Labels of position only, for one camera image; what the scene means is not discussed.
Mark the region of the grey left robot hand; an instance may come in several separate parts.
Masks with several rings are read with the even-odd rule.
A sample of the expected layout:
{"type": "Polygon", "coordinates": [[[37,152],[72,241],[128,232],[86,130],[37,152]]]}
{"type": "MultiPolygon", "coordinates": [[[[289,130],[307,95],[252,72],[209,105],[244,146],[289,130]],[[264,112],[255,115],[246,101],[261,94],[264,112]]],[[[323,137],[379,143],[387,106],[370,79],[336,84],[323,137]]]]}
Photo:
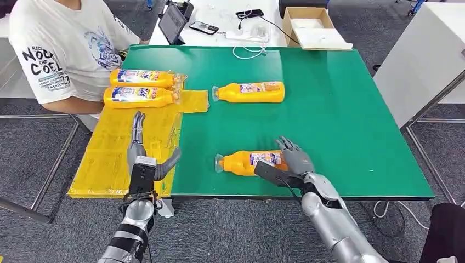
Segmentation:
{"type": "Polygon", "coordinates": [[[154,181],[161,181],[164,179],[167,174],[172,170],[173,167],[177,164],[181,157],[180,148],[176,148],[172,155],[164,163],[156,163],[156,160],[149,158],[146,155],[146,150],[143,146],[143,121],[145,119],[145,114],[137,111],[132,124],[132,136],[131,141],[127,150],[127,163],[129,174],[132,174],[133,166],[138,160],[138,157],[142,161],[145,161],[144,164],[155,167],[154,181]]]}

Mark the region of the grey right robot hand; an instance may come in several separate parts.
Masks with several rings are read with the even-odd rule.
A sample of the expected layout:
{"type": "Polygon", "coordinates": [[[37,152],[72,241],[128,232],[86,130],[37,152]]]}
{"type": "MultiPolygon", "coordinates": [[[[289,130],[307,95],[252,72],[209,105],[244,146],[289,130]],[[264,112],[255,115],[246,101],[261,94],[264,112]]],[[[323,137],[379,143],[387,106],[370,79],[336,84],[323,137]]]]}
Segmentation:
{"type": "Polygon", "coordinates": [[[279,136],[276,143],[283,154],[283,159],[287,163],[290,172],[296,175],[315,172],[311,158],[297,144],[284,136],[279,136]]]}

